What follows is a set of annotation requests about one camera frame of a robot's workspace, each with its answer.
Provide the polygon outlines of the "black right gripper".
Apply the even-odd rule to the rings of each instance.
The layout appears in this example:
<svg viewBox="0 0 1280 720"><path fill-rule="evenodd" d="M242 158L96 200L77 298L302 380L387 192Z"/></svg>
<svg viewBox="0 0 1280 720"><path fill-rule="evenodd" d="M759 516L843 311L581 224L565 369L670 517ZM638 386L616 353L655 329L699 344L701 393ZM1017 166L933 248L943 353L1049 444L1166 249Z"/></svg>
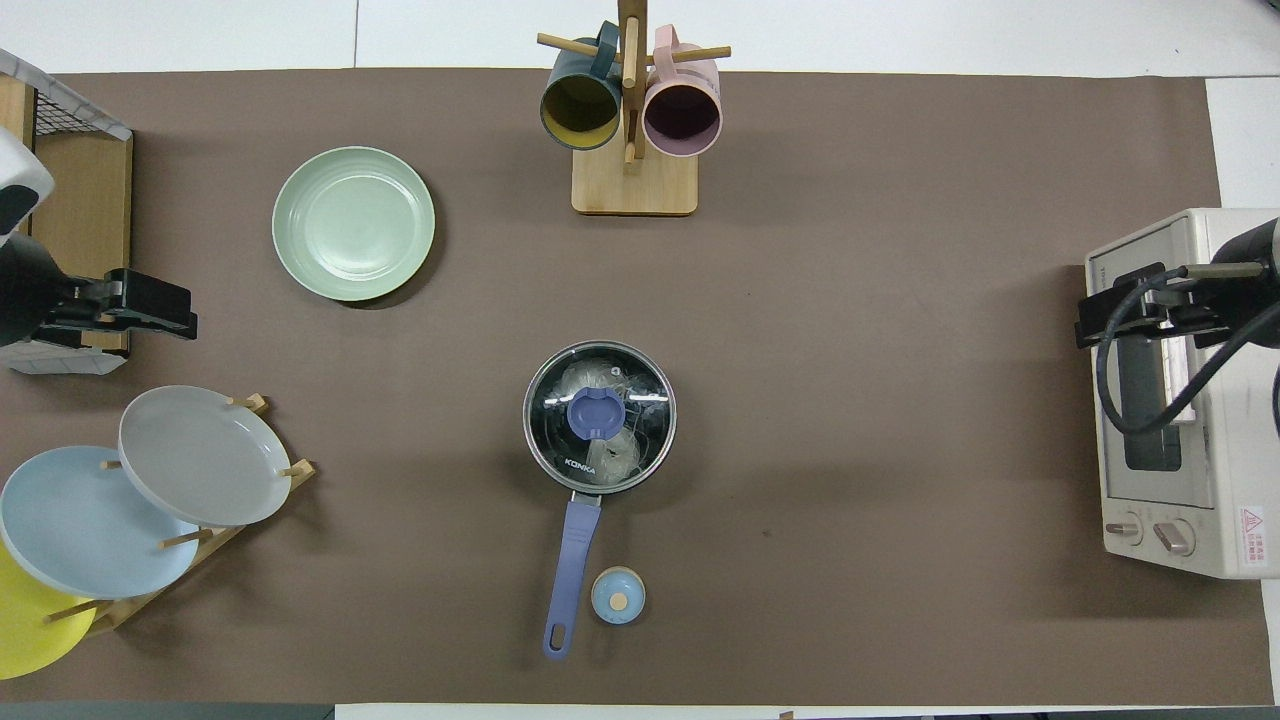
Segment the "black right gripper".
<svg viewBox="0 0 1280 720"><path fill-rule="evenodd" d="M1210 304L1212 286L1222 281L1224 266L1190 264L1133 283L1108 313L1108 290L1078 304L1076 348L1103 348L1115 340L1172 340L1192 337L1207 348L1231 336L1225 316Z"/></svg>

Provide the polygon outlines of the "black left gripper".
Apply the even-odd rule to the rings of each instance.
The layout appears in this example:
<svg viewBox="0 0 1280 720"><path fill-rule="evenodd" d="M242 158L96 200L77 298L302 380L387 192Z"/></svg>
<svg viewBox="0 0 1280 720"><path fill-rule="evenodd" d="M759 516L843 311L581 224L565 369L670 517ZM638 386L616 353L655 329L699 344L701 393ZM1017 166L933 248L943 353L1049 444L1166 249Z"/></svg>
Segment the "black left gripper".
<svg viewBox="0 0 1280 720"><path fill-rule="evenodd" d="M147 331L182 340L198 337L198 315L191 313L191 292L182 286L127 268L109 272L101 281L68 275L58 268L46 273L56 302L45 314L42 336L72 332L123 334ZM175 322L150 320L140 306L148 297L148 314L182 314Z"/></svg>

